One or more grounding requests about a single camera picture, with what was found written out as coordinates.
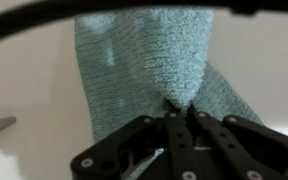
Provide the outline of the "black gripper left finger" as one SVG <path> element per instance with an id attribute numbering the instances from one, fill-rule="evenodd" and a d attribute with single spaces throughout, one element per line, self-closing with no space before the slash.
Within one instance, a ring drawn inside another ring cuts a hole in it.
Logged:
<path id="1" fill-rule="evenodd" d="M 181 111 L 165 103 L 162 117 L 139 116 L 73 158 L 73 180 L 197 180 L 193 139 Z"/>

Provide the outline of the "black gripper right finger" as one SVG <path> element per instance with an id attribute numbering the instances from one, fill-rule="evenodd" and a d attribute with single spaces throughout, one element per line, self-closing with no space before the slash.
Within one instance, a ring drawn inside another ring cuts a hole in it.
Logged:
<path id="1" fill-rule="evenodd" d="M 222 121 L 193 105 L 188 109 L 201 133 L 221 152 L 237 180 L 288 180 L 288 136 L 237 115 Z"/>

